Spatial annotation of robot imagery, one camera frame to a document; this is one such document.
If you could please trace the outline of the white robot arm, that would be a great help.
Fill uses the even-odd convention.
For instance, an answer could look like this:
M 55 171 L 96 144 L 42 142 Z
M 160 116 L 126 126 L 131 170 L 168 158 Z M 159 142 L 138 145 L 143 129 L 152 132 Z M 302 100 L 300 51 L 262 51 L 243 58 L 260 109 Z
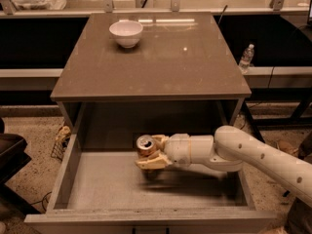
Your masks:
M 212 136 L 144 135 L 136 140 L 136 146 L 136 165 L 142 170 L 200 164 L 216 171 L 238 172 L 248 163 L 312 207 L 312 165 L 233 126 L 221 126 Z

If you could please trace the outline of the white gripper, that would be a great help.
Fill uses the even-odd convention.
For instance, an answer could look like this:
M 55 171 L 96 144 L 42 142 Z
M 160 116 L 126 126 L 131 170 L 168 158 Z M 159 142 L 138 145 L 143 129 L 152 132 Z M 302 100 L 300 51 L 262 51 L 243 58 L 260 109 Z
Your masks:
M 191 164 L 190 136 L 188 134 L 175 134 L 173 136 L 153 135 L 156 149 L 164 150 L 152 159 L 139 159 L 136 165 L 142 170 L 161 170 L 173 163 L 176 167 L 188 167 Z

